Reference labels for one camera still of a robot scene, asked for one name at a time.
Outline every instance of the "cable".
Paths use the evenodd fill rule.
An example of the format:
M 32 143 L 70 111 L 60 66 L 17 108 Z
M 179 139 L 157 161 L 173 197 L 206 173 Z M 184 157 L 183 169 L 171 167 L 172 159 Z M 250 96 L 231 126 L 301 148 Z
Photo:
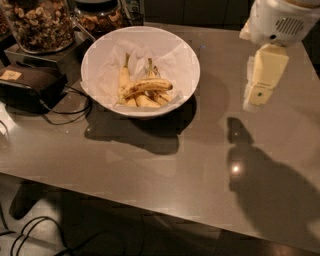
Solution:
M 116 232 L 114 230 L 101 230 L 95 234 L 93 234 L 92 236 L 88 237 L 87 239 L 85 239 L 83 242 L 79 243 L 77 246 L 71 248 L 71 249 L 65 249 L 65 250 L 62 250 L 61 252 L 58 252 L 57 254 L 55 254 L 54 256 L 63 256 L 65 255 L 66 253 L 71 253 L 71 252 L 74 252 L 74 251 L 78 251 L 80 250 L 81 248 L 83 248 L 84 246 L 86 246 L 90 241 L 92 241 L 94 238 L 102 235 L 102 234 L 105 234 L 105 233 L 110 233 L 112 232 L 112 234 L 115 234 Z M 123 252 L 121 253 L 121 255 L 126 255 L 126 243 L 123 242 L 124 245 L 123 245 Z
M 5 229 L 9 229 L 8 225 L 7 225 L 7 222 L 6 222 L 5 218 L 4 218 L 4 214 L 3 214 L 2 204 L 1 203 L 0 203 L 0 217 L 1 217 L 1 221 L 2 221 L 3 227 Z
M 34 221 L 36 221 L 36 220 L 38 220 L 37 223 L 35 223 L 35 224 L 30 228 L 30 230 L 27 232 L 27 234 L 24 235 L 23 233 L 24 233 L 25 229 L 26 229 L 32 222 L 34 222 Z M 28 222 L 24 225 L 24 227 L 23 227 L 22 230 L 21 230 L 21 234 L 14 240 L 14 242 L 13 242 L 11 248 L 10 248 L 10 256 L 14 256 L 13 250 L 14 250 L 14 247 L 15 247 L 16 243 L 19 241 L 19 239 L 20 239 L 21 237 L 25 236 L 25 238 L 22 240 L 22 242 L 21 242 L 21 244 L 19 245 L 19 247 L 18 247 L 18 249 L 17 249 L 17 252 L 16 252 L 16 256 L 19 255 L 19 252 L 20 252 L 20 250 L 22 249 L 23 244 L 24 244 L 24 243 L 27 241 L 27 239 L 30 237 L 30 234 L 31 234 L 32 230 L 33 230 L 34 228 L 36 228 L 37 225 L 39 225 L 41 222 L 43 222 L 43 221 L 45 221 L 45 220 L 50 220 L 50 221 L 52 221 L 52 222 L 56 225 L 56 227 L 58 228 L 59 235 L 60 235 L 60 239 L 61 239 L 61 241 L 62 241 L 63 246 L 66 248 L 66 251 L 67 251 L 67 252 L 70 252 L 70 255 L 73 255 L 73 254 L 72 254 L 72 251 L 70 251 L 70 249 L 68 248 L 67 242 L 66 242 L 65 237 L 64 237 L 64 232 L 63 232 L 61 226 L 59 225 L 59 223 L 58 223 L 56 220 L 54 220 L 53 218 L 51 218 L 51 217 L 48 217 L 48 216 L 39 216 L 39 217 L 33 218 L 32 220 L 28 221 Z
M 79 94 L 80 96 L 83 96 L 85 97 L 87 100 L 88 100 L 88 103 L 86 104 L 86 106 L 81 109 L 81 110 L 77 110 L 77 111 L 73 111 L 73 112 L 64 112 L 64 111 L 55 111 L 53 110 L 52 108 L 50 108 L 42 99 L 40 99 L 40 103 L 42 104 L 42 106 L 44 108 L 46 108 L 47 110 L 53 112 L 53 113 L 56 113 L 56 114 L 61 114 L 61 115 L 76 115 L 76 114 L 80 114 L 82 113 L 81 115 L 79 115 L 78 117 L 70 120 L 70 121 L 67 121 L 67 122 L 62 122 L 62 123 L 54 123 L 52 122 L 46 115 L 43 115 L 43 118 L 50 124 L 52 125 L 64 125 L 64 124 L 69 124 L 69 123 L 72 123 L 72 122 L 75 122 L 77 120 L 79 120 L 81 117 L 85 116 L 87 117 L 91 110 L 92 110 L 92 99 L 91 97 L 89 97 L 88 95 L 86 95 L 85 93 L 81 92 L 80 90 L 77 90 L 75 88 L 72 88 L 68 85 L 65 85 L 65 87 L 69 88 L 71 91 L 70 92 L 73 92 L 73 93 L 77 93 Z

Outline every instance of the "table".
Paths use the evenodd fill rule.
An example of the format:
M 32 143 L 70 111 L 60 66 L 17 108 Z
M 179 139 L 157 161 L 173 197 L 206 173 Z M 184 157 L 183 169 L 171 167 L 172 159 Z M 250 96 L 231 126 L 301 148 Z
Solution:
M 194 49 L 201 65 L 194 96 L 154 120 L 94 104 L 87 118 L 66 125 L 2 105 L 9 136 L 0 140 L 0 172 L 320 252 L 320 83 L 303 45 L 288 49 L 270 103 L 249 113 L 242 96 L 256 46 L 237 31 L 146 25 Z M 83 104 L 68 94 L 56 109 Z

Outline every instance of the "white robot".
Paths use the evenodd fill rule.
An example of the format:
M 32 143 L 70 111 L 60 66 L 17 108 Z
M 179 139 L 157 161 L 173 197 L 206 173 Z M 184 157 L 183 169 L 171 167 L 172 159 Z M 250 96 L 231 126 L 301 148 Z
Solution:
M 281 79 L 289 56 L 286 48 L 305 38 L 320 18 L 320 0 L 255 0 L 240 38 L 261 45 L 248 61 L 243 108 L 256 112 Z

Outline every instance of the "white bowl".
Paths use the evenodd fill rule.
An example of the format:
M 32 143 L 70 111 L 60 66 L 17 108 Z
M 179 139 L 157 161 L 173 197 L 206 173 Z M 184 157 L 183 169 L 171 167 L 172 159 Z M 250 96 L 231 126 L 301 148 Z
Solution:
M 131 79 L 146 75 L 148 58 L 162 78 L 173 84 L 174 99 L 160 108 L 125 107 L 117 104 L 119 70 L 125 53 L 131 54 Z M 192 48 L 180 37 L 158 28 L 127 27 L 112 31 L 94 42 L 81 65 L 81 86 L 94 100 L 120 115 L 148 119 L 164 115 L 185 103 L 200 79 L 200 65 Z

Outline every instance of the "nuts in jar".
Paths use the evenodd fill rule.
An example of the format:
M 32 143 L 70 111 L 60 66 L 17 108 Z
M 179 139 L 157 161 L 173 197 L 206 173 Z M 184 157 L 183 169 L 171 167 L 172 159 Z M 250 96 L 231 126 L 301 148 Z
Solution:
M 17 43 L 31 54 L 62 50 L 74 41 L 64 0 L 0 0 Z
M 74 11 L 78 22 L 95 38 L 121 28 L 121 7 L 117 0 L 88 2 L 76 0 Z

